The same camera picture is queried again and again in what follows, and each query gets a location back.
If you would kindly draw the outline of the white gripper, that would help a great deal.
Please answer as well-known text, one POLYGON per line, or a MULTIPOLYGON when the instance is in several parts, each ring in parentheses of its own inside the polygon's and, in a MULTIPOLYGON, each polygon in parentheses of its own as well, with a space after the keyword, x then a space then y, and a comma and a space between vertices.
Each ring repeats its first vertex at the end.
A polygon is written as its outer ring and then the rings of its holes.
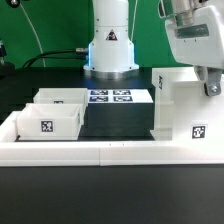
POLYGON ((207 69, 205 93, 221 94, 224 70, 224 0, 160 0, 170 49, 179 63, 207 69))

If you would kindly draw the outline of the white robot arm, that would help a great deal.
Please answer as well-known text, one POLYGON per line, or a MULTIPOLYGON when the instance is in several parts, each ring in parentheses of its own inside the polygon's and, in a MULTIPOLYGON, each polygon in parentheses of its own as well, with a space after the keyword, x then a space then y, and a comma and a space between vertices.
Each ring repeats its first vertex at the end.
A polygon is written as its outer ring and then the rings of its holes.
MULTIPOLYGON (((119 79, 139 69, 128 36, 128 0, 92 0, 94 38, 85 74, 119 79)), ((159 17, 174 59, 189 64, 209 96, 221 93, 224 71, 224 0, 159 0, 159 17)))

